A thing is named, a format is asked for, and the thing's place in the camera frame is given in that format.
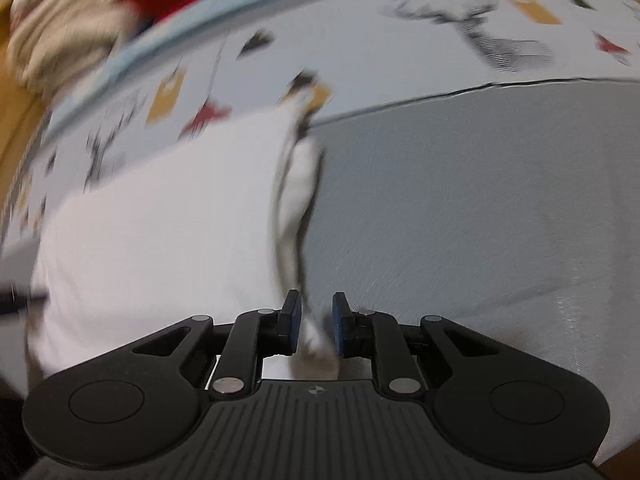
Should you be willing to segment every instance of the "beige cloth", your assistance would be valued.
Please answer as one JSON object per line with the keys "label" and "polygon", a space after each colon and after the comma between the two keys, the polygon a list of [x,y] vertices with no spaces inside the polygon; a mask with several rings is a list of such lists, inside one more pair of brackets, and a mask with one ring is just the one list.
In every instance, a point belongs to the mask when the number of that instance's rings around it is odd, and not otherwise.
{"label": "beige cloth", "polygon": [[9,69],[28,88],[53,95],[135,33],[136,9],[116,1],[44,0],[14,30]]}

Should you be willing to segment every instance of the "light blue fabric trim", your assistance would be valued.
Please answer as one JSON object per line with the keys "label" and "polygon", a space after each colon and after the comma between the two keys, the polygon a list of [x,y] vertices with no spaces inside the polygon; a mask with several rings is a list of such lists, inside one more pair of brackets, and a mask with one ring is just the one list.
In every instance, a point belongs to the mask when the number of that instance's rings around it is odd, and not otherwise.
{"label": "light blue fabric trim", "polygon": [[167,43],[177,41],[231,12],[263,1],[265,0],[199,0],[163,20],[79,82],[71,94],[53,110],[44,138],[64,129],[87,105],[125,75],[131,66],[158,52]]}

